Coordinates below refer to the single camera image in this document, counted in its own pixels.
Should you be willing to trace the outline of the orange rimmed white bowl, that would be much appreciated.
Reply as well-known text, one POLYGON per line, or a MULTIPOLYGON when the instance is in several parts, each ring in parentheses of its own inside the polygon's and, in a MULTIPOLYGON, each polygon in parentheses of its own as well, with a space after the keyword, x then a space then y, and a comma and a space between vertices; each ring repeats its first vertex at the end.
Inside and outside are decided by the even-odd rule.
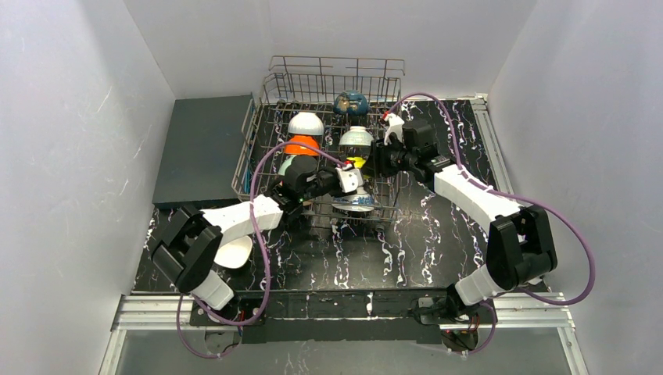
POLYGON ((309 155, 318 157, 319 144, 313 136, 296 134, 290 140, 289 144, 285 146, 284 153, 286 155, 309 155))

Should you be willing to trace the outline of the green bowl dark exterior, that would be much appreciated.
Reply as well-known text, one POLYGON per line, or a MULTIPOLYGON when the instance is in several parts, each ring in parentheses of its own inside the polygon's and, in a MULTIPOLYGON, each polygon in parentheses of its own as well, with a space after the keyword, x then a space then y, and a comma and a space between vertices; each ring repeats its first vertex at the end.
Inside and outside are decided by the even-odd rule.
POLYGON ((348 158, 367 159, 371 154, 374 137, 366 127, 351 126, 339 140, 341 155, 348 158))

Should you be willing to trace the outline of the celadon green bowl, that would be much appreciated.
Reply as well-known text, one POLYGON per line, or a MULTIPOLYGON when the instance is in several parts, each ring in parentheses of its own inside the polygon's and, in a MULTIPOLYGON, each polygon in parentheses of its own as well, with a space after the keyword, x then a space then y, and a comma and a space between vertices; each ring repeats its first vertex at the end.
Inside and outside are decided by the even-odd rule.
POLYGON ((292 162, 296 156, 295 155, 289 155, 280 165, 278 169, 278 176, 285 176, 288 168, 292 165, 292 162))

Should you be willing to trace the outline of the yellow bowl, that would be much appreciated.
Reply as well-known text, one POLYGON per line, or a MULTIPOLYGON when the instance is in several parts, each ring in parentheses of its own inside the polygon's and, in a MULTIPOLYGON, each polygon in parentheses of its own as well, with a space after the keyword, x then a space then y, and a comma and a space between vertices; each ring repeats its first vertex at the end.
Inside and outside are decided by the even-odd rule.
POLYGON ((346 158, 346 164, 352 164, 357 169, 362 169, 366 161, 365 158, 359 156, 350 156, 346 158))

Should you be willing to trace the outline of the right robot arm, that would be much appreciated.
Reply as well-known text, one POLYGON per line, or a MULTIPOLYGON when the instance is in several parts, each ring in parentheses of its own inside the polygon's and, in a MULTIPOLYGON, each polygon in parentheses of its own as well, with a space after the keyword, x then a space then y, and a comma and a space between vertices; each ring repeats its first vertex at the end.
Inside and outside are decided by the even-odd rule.
POLYGON ((375 177, 408 172, 488 234, 483 265, 446 289, 444 307, 460 312, 557 267, 550 221, 542 207, 520 205, 480 184, 466 168, 439 153, 435 131, 425 121, 406 122, 389 114, 385 122, 385 136, 372 144, 364 172, 375 177))

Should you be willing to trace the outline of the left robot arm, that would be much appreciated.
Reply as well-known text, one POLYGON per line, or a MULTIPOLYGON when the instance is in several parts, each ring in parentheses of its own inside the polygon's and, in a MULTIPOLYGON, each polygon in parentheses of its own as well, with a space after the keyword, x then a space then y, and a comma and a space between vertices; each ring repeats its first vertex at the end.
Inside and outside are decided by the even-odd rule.
POLYGON ((180 208, 149 239, 149 258, 178 291, 219 311, 234 296, 212 269, 219 252, 243 264, 245 256, 241 253, 251 251, 254 234, 298 216, 304 202, 323 195, 351 193, 362 183, 361 172, 352 163, 332 168, 319 166, 312 156, 296 156, 285 174, 252 202, 220 209, 180 208))

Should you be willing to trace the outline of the white square bowl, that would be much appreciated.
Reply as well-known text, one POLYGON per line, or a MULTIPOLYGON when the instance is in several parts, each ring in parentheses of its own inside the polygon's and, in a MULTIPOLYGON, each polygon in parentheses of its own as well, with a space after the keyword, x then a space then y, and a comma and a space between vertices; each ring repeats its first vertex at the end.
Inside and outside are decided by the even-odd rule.
POLYGON ((213 261, 218 266, 236 270, 248 262, 252 250, 252 238, 248 235, 242 236, 224 245, 220 245, 213 261))

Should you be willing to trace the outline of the white bowl blue band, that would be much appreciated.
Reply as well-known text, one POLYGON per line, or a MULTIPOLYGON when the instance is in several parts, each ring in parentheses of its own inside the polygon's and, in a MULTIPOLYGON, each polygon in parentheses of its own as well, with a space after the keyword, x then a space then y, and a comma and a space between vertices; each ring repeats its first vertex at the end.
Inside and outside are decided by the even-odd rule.
POLYGON ((288 133, 295 135, 322 136, 324 123, 313 112, 299 112, 288 122, 288 133))

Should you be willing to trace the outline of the blue patterned bowl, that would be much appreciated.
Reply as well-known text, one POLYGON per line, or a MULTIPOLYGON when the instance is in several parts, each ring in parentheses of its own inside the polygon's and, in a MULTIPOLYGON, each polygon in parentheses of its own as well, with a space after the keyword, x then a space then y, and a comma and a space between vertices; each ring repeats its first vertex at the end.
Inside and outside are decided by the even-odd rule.
POLYGON ((333 198, 331 205, 335 209, 352 213, 369 213, 375 210, 374 197, 363 187, 359 187, 354 194, 333 198))

